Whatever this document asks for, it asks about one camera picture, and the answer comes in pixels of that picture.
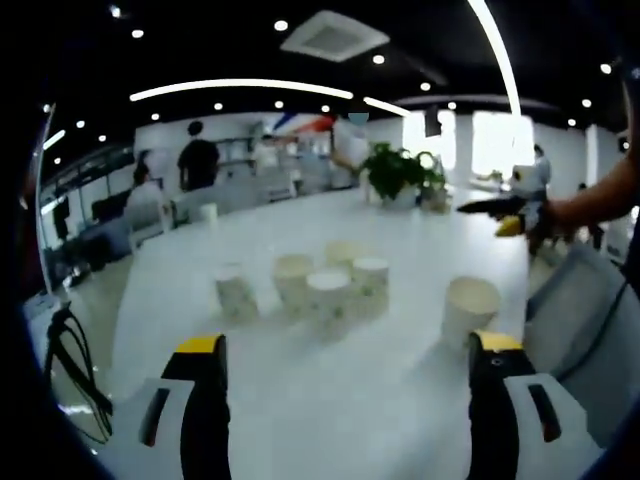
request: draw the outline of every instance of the sitting person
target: sitting person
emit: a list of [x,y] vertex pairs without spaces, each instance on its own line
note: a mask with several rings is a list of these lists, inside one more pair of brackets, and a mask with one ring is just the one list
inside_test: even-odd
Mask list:
[[149,168],[139,163],[133,172],[134,187],[127,199],[127,208],[137,205],[156,204],[162,217],[163,225],[170,223],[171,207],[158,184],[151,180]]

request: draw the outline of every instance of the floor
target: floor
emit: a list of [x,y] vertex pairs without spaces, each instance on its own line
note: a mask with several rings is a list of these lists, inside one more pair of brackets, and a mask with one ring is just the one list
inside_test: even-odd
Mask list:
[[[87,335],[93,360],[93,370],[98,388],[110,395],[109,373],[112,364],[112,347],[118,309],[127,285],[133,256],[108,264],[104,270],[95,272],[77,287],[60,291],[61,298],[71,300],[71,310],[81,322]],[[531,265],[530,295],[551,276],[553,268],[537,259]],[[79,360],[79,351],[65,341],[72,357]],[[95,421],[91,407],[79,393],[69,377],[54,363],[53,385],[59,404],[72,422],[98,439],[104,438]]]

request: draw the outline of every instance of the green plant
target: green plant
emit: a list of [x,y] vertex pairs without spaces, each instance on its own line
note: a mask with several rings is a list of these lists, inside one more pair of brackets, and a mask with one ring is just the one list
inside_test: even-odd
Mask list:
[[421,187],[427,179],[427,169],[420,164],[422,152],[411,157],[405,149],[393,150],[388,143],[376,143],[362,168],[369,171],[369,183],[381,198],[395,200],[407,187]]

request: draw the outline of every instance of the curved light strip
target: curved light strip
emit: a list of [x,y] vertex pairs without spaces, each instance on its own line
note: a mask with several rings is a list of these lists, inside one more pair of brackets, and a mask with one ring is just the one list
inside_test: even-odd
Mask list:
[[322,95],[330,95],[332,97],[345,98],[351,100],[353,93],[346,90],[338,90],[337,88],[323,87],[322,85],[313,85],[311,83],[289,82],[286,80],[267,80],[262,78],[222,78],[218,80],[200,80],[197,82],[176,83],[174,85],[166,85],[164,87],[152,88],[143,92],[134,93],[129,97],[132,102],[144,100],[145,98],[157,97],[167,93],[184,92],[186,90],[197,90],[199,88],[214,87],[267,87],[267,88],[284,88],[286,90],[299,90],[301,92],[319,93]]
[[47,140],[46,142],[44,142],[44,144],[42,145],[42,149],[43,150],[48,150],[49,148],[51,148],[55,143],[57,143],[58,141],[60,141],[62,139],[62,137],[64,137],[66,135],[67,132],[65,132],[64,130],[60,130],[59,132],[57,132],[55,135],[53,135],[53,137],[51,137],[49,140]]
[[487,7],[484,0],[467,0],[467,2],[469,2],[469,5],[478,17],[478,20],[484,29],[484,33],[489,39],[493,53],[498,60],[500,73],[502,73],[502,80],[504,81],[504,86],[507,89],[507,97],[509,98],[511,113],[513,115],[520,116],[522,115],[522,111],[520,109],[520,99],[518,97],[516,79],[513,75],[513,69],[511,68],[511,61],[509,60],[507,49],[504,46],[504,42],[502,41],[502,37],[498,31],[498,26],[496,25],[496,22],[489,11],[489,7]]
[[364,97],[363,100],[364,100],[364,103],[366,103],[367,105],[379,108],[381,110],[386,110],[387,112],[395,113],[396,115],[400,115],[401,117],[406,117],[411,113],[409,110],[396,107],[395,105],[391,105],[390,103],[387,103],[387,102],[376,100],[375,98]]

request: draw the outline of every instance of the black cable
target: black cable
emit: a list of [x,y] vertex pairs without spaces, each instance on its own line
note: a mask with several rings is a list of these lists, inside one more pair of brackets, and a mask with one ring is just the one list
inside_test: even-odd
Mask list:
[[584,364],[591,359],[593,353],[598,349],[598,347],[602,343],[602,340],[604,339],[605,333],[608,331],[609,326],[612,323],[613,316],[618,310],[618,306],[620,305],[620,301],[622,300],[622,297],[627,288],[627,285],[629,285],[629,281],[625,279],[624,283],[620,287],[620,290],[618,290],[618,293],[616,294],[613,300],[613,303],[609,307],[609,310],[607,311],[607,314],[605,315],[604,320],[602,321],[600,330],[598,330],[596,337],[593,339],[593,342],[591,343],[591,345],[589,345],[589,348],[584,353],[584,355],[582,355],[582,357],[580,357],[578,361],[574,363],[572,366],[570,366],[569,368],[567,368],[566,370],[564,370],[563,372],[555,376],[560,383],[571,378],[576,373],[576,371],[582,368]]

